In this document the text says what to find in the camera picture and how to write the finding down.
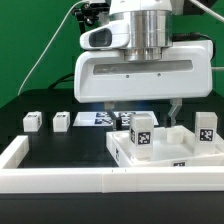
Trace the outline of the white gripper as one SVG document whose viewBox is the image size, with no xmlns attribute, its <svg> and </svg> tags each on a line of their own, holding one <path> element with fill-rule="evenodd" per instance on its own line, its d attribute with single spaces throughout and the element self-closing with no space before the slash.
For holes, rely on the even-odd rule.
<svg viewBox="0 0 224 224">
<path fill-rule="evenodd" d="M 81 103 L 105 102 L 115 131 L 121 118 L 114 102 L 171 99 L 167 126 L 176 125 L 181 98 L 205 97 L 212 90 L 209 40 L 175 42 L 156 61 L 127 62 L 120 50 L 87 51 L 75 66 L 74 95 Z"/>
</svg>

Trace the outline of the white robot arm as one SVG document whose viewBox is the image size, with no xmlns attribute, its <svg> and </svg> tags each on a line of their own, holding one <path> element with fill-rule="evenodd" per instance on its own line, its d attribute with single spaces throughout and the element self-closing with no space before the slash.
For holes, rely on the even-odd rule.
<svg viewBox="0 0 224 224">
<path fill-rule="evenodd" d="M 168 99 L 170 122 L 184 98 L 212 90 L 212 40 L 176 34 L 171 17 L 184 0 L 111 0 L 108 22 L 80 36 L 74 95 L 84 103 Z"/>
</svg>

